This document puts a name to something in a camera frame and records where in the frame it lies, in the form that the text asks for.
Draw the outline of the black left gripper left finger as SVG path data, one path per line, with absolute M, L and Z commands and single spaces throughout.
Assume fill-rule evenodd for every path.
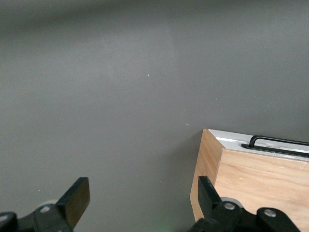
M 90 203 L 89 179 L 78 178 L 56 203 L 39 206 L 25 217 L 1 212 L 2 232 L 72 232 Z

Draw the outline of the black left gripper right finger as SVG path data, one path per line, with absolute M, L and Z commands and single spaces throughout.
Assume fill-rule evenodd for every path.
M 234 202 L 223 201 L 207 176 L 198 178 L 198 204 L 203 217 L 192 232 L 298 232 L 299 228 L 281 210 L 262 207 L 256 214 Z

